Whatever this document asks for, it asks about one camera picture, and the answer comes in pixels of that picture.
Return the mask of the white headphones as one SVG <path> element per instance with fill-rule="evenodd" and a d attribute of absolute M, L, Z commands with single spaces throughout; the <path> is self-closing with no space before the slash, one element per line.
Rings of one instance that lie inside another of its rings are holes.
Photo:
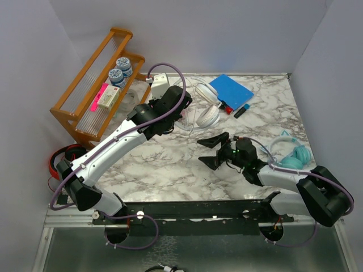
<path fill-rule="evenodd" d="M 189 122 L 188 111 L 184 112 L 182 118 L 175 122 L 175 126 L 189 134 L 211 129 L 220 120 L 220 107 L 222 103 L 218 99 L 218 92 L 210 83 L 200 77 L 191 76 L 190 78 L 186 78 L 186 80 L 189 82 L 189 86 L 193 89 L 194 93 L 205 100 L 209 106 L 195 119 L 197 113 L 196 106 L 193 122 Z"/>

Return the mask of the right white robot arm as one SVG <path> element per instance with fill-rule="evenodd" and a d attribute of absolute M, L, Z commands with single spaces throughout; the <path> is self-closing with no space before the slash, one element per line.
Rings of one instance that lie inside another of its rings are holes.
<path fill-rule="evenodd" d="M 276 161 L 271 154 L 272 145 L 261 145 L 269 157 L 268 161 L 262 161 L 257 154 L 257 140 L 231 137 L 224 132 L 197 141 L 207 148 L 219 147 L 214 156 L 201 156 L 199 161 L 214 171 L 222 164 L 239 168 L 246 181 L 253 185 L 287 190 L 288 193 L 277 193 L 260 208 L 261 217 L 268 222 L 285 214 L 305 215 L 325 227 L 331 227 L 353 211 L 352 195 L 327 168 L 318 165 L 311 170 L 305 169 L 311 161 L 310 151 L 299 140 L 282 135 L 274 143 L 278 141 L 291 142 L 296 146 L 289 156 Z"/>

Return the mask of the teal cat-ear headphones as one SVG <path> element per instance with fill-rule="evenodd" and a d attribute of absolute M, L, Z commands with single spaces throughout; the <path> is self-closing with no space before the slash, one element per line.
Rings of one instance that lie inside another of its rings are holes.
<path fill-rule="evenodd" d="M 274 159 L 274 165 L 282 168 L 303 170 L 304 167 L 307 167 L 310 164 L 312 159 L 310 149 L 302 144 L 299 139 L 292 137 L 286 130 L 283 130 L 278 137 L 266 145 L 267 150 L 272 154 L 273 146 L 280 142 L 292 143 L 295 147 L 291 153 L 280 161 Z"/>

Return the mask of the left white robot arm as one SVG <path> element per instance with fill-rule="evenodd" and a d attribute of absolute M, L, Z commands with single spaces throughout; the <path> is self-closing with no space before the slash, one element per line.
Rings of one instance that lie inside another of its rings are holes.
<path fill-rule="evenodd" d="M 98 189 L 96 183 L 129 151 L 155 135 L 172 131 L 182 110 L 191 102 L 185 88 L 171 86 L 160 99 L 135 106 L 121 125 L 92 150 L 73 161 L 63 159 L 57 164 L 61 185 L 56 192 L 66 190 L 79 211 L 96 209 L 105 213 L 110 222 L 122 222 L 125 209 L 121 198 Z"/>

